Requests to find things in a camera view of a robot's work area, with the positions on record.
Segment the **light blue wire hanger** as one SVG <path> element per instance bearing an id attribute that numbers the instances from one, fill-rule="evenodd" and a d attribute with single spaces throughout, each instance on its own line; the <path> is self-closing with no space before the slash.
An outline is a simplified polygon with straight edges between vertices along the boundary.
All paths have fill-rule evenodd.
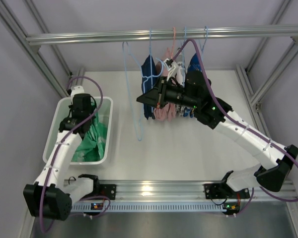
<path id="1" fill-rule="evenodd" d="M 127 46 L 127 53 L 128 53 L 128 55 L 133 58 L 133 60 L 137 64 L 138 68 L 140 69 L 141 76 L 143 76 L 143 71 L 142 71 L 142 68 L 140 66 L 140 63 L 138 62 L 138 60 L 136 59 L 136 57 L 131 53 L 129 43 L 126 42 L 126 41 L 124 41 L 122 43 L 122 54 L 123 54 L 124 73 L 125 73 L 125 79 L 126 79 L 126 85 L 127 85 L 128 100 L 129 100 L 129 106 L 130 106 L 130 109 L 131 109 L 133 126 L 134 126 L 134 130 L 135 130 L 135 133 L 136 133 L 136 138 L 137 138 L 137 141 L 140 142 L 140 141 L 142 141 L 143 136 L 144 136 L 144 128 L 143 128 L 143 125 L 142 125 L 142 119 L 143 119 L 143 117 L 140 116 L 139 119 L 138 119 L 138 121 L 136 121 L 136 116 L 135 116 L 135 111 L 134 111 L 132 97 L 131 97 L 131 91 L 130 91 L 129 78 L 128 78 L 125 45 Z M 146 79 L 145 82 L 147 82 L 150 79 L 152 86 L 153 86 L 153 78 L 154 77 L 155 78 L 158 78 L 158 77 L 162 76 L 163 70 L 166 69 L 166 64 L 164 63 L 164 61 L 162 61 L 162 60 L 160 60 L 158 58 L 156 58 L 156 59 L 161 63 L 161 66 L 162 66 L 162 69 L 160 70 L 159 74 L 154 75 L 152 73 L 152 62 L 150 62 L 150 75 L 149 76 L 145 76 L 145 79 Z"/>

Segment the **green patterned trousers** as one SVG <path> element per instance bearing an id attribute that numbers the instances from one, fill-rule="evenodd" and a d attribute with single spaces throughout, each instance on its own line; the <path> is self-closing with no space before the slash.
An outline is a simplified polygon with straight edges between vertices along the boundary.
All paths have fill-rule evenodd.
<path id="1" fill-rule="evenodd" d="M 92 119 L 89 131 L 76 149 L 72 162 L 97 162 L 104 158 L 108 127 L 99 119 Z"/>

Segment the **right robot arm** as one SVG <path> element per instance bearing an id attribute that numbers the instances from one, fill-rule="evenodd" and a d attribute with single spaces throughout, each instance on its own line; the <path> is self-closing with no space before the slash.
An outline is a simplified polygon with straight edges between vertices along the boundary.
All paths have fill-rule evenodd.
<path id="1" fill-rule="evenodd" d="M 251 168 L 226 173 L 219 183 L 219 190 L 225 195 L 257 186 L 279 192 L 293 167 L 289 156 L 295 159 L 298 148 L 273 146 L 273 141 L 247 124 L 229 104 L 220 98 L 214 101 L 208 89 L 210 84 L 200 71 L 187 73 L 184 86 L 160 77 L 152 89 L 136 100 L 156 109 L 167 103 L 191 108 L 197 121 L 227 136 L 258 161 Z"/>

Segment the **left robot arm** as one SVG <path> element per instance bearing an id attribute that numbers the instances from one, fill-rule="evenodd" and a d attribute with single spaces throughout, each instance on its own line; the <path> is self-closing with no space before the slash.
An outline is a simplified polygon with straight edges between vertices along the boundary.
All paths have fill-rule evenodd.
<path id="1" fill-rule="evenodd" d="M 97 104 L 89 94 L 72 97 L 70 113 L 59 126 L 57 140 L 45 167 L 34 181 L 23 190 L 31 216 L 64 221 L 72 205 L 99 190 L 98 177 L 80 175 L 64 186 L 66 172 L 76 149 L 81 144 L 95 118 Z"/>

